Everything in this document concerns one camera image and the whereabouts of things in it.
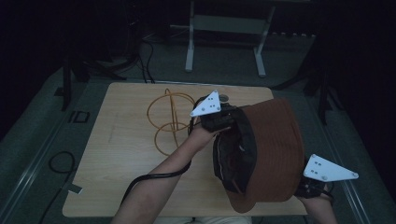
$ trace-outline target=table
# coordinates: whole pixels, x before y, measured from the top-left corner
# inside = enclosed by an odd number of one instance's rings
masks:
[[[226,94],[231,105],[251,105],[273,98],[271,91],[259,87],[211,85],[113,83],[109,86],[91,136],[79,164],[73,184],[83,188],[80,194],[68,193],[63,213],[67,217],[112,217],[133,179],[145,175],[165,156],[154,145],[157,129],[146,116],[149,104],[165,90],[184,92],[194,100],[213,90]],[[188,123],[192,104],[174,98],[179,122]],[[150,109],[154,123],[171,121],[169,99],[163,97]],[[179,143],[187,130],[177,132]],[[176,148],[171,133],[160,132],[161,150]],[[257,203],[244,215],[305,215],[295,197],[283,203]],[[230,206],[221,182],[214,176],[212,144],[198,153],[191,168],[181,178],[160,213],[160,217],[240,216]]]

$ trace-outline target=gray carpet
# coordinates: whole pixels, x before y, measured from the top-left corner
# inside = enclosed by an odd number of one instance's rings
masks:
[[[249,45],[226,46],[199,42],[195,46],[194,67],[184,72],[187,45],[180,39],[153,44],[154,53],[149,71],[158,82],[210,83],[241,86],[273,86],[294,76],[313,39],[270,36],[264,48],[263,58],[267,77],[257,76],[253,52]],[[142,58],[149,59],[150,46],[142,48]],[[137,66],[120,73],[127,81],[142,82],[142,71]],[[100,109],[106,88],[112,80],[94,74],[88,84],[73,83],[73,100],[69,109],[61,112],[62,99],[53,96],[62,84],[62,74],[54,74],[42,91],[29,105],[21,119],[1,143],[0,200],[4,208],[12,190],[40,148],[47,146],[47,154],[38,167],[35,181],[21,203],[16,203],[10,223],[37,223],[51,198],[64,183],[65,175],[55,174],[47,163],[60,151],[70,151],[79,162]],[[333,204],[340,223],[392,223],[396,220],[396,207],[386,192],[381,179],[350,122],[345,111],[331,102],[327,111],[328,125],[323,126],[317,116],[318,97],[302,94],[304,82],[283,90],[274,91],[275,97],[289,99],[302,130],[306,154],[321,157],[347,167],[360,174],[358,180],[334,183]],[[67,122],[72,111],[90,112],[87,123]],[[69,168],[70,160],[62,156],[54,161],[56,168]],[[44,223],[108,223],[110,218],[67,218],[62,215],[66,192],[62,191],[50,208]],[[254,223],[305,223],[302,217],[254,217]]]

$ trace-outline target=black cord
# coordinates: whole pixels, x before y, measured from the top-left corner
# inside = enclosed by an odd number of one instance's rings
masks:
[[[334,102],[335,106],[339,109],[339,110],[345,110],[339,103],[338,100],[335,99],[335,96],[332,94],[331,91],[328,91],[330,98],[332,98],[332,101]]]
[[[122,71],[122,72],[125,72],[126,70],[133,68],[137,63],[137,60],[138,60],[137,56],[136,57],[128,57],[124,63],[111,65],[108,67],[108,69],[112,72],[119,72],[119,70],[126,68],[124,71]]]
[[[260,218],[259,224],[262,224],[263,220],[264,220],[264,217]]]
[[[308,224],[308,219],[306,218],[306,216],[303,216],[303,219],[304,219],[304,223]]]
[[[120,75],[120,74],[122,74],[122,73],[124,73],[124,72],[126,72],[126,71],[128,71],[128,70],[131,70],[133,67],[135,67],[135,66],[137,65],[137,62],[138,62],[138,61],[139,61],[139,57],[136,56],[136,58],[134,59],[133,63],[131,63],[129,66],[125,67],[125,68],[122,69],[122,70],[117,69],[117,71],[116,71],[116,70],[113,70],[113,71],[114,71],[117,75]]]
[[[189,161],[189,163],[187,163],[187,165],[185,167],[183,167],[183,169],[173,172],[173,173],[169,173],[169,174],[153,174],[153,175],[141,175],[138,178],[136,178],[134,181],[132,181],[132,183],[129,185],[128,189],[125,191],[124,196],[122,197],[122,201],[121,204],[125,201],[126,197],[128,196],[129,192],[134,188],[134,186],[139,183],[140,181],[143,180],[148,180],[148,179],[162,179],[162,178],[170,178],[170,177],[174,177],[174,176],[178,176],[178,175],[182,175],[184,174],[187,170],[189,170],[191,165],[191,161]]]
[[[332,193],[332,191],[334,190],[334,186],[335,186],[335,184],[334,184],[334,182],[331,182],[332,183],[332,186],[329,188],[329,193]]]
[[[62,155],[62,154],[66,154],[68,156],[70,156],[71,158],[71,164],[70,164],[70,169],[69,170],[65,170],[65,171],[60,171],[54,168],[54,166],[52,165],[53,160]],[[71,152],[68,151],[61,151],[56,153],[55,155],[53,155],[50,159],[49,159],[49,168],[51,169],[52,172],[56,173],[56,174],[67,174],[66,178],[64,179],[64,184],[58,189],[58,191],[55,193],[55,195],[52,197],[51,201],[49,202],[49,204],[47,205],[46,210],[44,211],[43,215],[41,216],[40,220],[38,221],[38,223],[43,223],[44,218],[46,217],[48,211],[50,210],[50,208],[52,207],[53,203],[55,202],[56,198],[58,197],[58,195],[61,193],[61,191],[64,189],[65,185],[68,183],[70,176],[77,170],[76,167],[76,159],[74,157],[74,155]]]
[[[142,76],[146,83],[148,83],[147,78],[146,78],[146,73],[147,73],[147,76],[148,76],[150,82],[155,83],[155,80],[149,71],[149,62],[151,61],[151,57],[154,53],[154,47],[148,41],[142,40],[142,43],[145,43],[150,46],[150,54],[148,56],[148,61],[146,62],[146,66],[143,63],[142,57],[140,55],[138,56],[139,62],[140,62],[140,66],[138,66],[138,67],[142,70]]]

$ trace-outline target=white triangular marker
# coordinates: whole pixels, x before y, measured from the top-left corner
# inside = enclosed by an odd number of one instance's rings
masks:
[[[190,116],[197,117],[220,112],[220,99],[218,91],[212,91],[192,112]]]
[[[327,161],[320,156],[313,154],[305,166],[304,176],[331,182],[338,180],[357,179],[359,175],[331,161]]]

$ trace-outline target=metal frame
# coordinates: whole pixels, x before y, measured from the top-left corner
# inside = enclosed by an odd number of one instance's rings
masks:
[[[275,7],[271,7],[270,13],[268,14],[266,20],[195,15],[194,0],[191,0],[190,35],[189,46],[187,49],[187,60],[185,68],[186,72],[192,71],[194,59],[194,30],[207,30],[261,35],[261,41],[259,45],[253,49],[253,53],[256,59],[259,77],[265,77],[266,73],[264,64],[262,62],[262,48],[264,46],[265,39],[268,36],[268,30],[270,28],[271,20],[274,16],[275,9]]]

